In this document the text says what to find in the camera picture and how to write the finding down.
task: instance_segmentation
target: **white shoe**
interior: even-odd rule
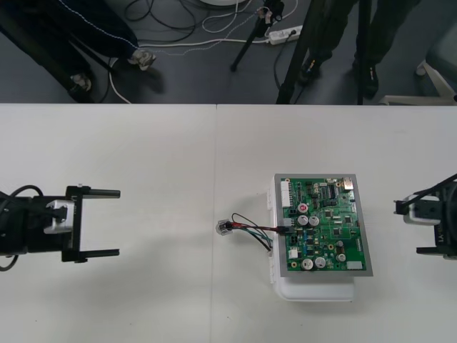
[[[142,71],[148,70],[155,60],[156,56],[153,53],[143,49],[135,50],[131,58],[127,59],[130,64],[138,64]]]

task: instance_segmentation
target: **chair leg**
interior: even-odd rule
[[[379,101],[379,104],[390,105],[416,105],[416,106],[451,106],[457,105],[453,98],[441,98],[439,96],[396,96],[387,95]]]
[[[446,82],[446,80],[438,73],[435,69],[429,66],[427,63],[423,64],[423,68],[426,70],[427,74],[430,76],[433,85],[436,88],[436,91],[441,97],[454,97],[456,95],[455,91],[451,86]]]

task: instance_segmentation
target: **metal frame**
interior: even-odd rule
[[[373,270],[371,267],[370,251],[368,250],[368,240],[366,238],[365,223],[363,221],[362,206],[360,202],[360,196],[358,194],[357,178],[355,174],[275,174],[274,176],[274,191],[275,191],[275,203],[276,203],[276,216],[278,219],[278,225],[283,225],[284,216],[283,208],[281,204],[281,179],[341,179],[344,177],[350,177],[354,186],[354,198],[356,200],[358,223],[360,226],[363,253],[365,254],[366,270],[351,270],[351,271],[328,271],[319,273],[310,272],[292,272],[287,270],[287,251],[286,251],[286,240],[283,235],[279,235],[279,270],[281,277],[303,277],[306,276],[308,279],[326,279],[329,277],[372,277]]]

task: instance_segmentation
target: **connector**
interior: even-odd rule
[[[226,234],[231,234],[232,231],[232,225],[230,220],[228,219],[223,219],[219,220],[216,225],[216,232],[220,234],[221,236],[225,236]]]

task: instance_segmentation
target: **tripod leg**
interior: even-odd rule
[[[287,75],[284,83],[279,89],[277,104],[289,104],[295,89],[295,82],[298,78],[301,65],[305,59],[306,52],[308,51],[311,39],[313,37],[314,29],[320,19],[321,11],[325,6],[324,0],[311,0],[306,13],[305,22],[298,38],[295,51],[293,52],[291,63],[288,66]]]
[[[366,47],[368,46],[368,30],[370,29],[371,0],[360,0],[358,3],[358,39],[357,56],[360,61],[357,82],[357,104],[363,105],[363,89],[365,80],[363,71],[366,68]]]
[[[232,63],[232,65],[230,65],[230,70],[236,71],[236,68],[238,67],[238,63],[240,63],[240,61],[243,58],[244,54],[246,53],[246,51],[248,51],[248,49],[251,46],[252,42],[256,38],[257,29],[260,26],[262,20],[263,19],[257,18],[256,26],[254,27],[254,30],[252,30],[251,34],[249,35],[248,40],[243,45],[243,48],[241,48],[241,51],[239,52],[238,56],[235,58],[235,62]]]

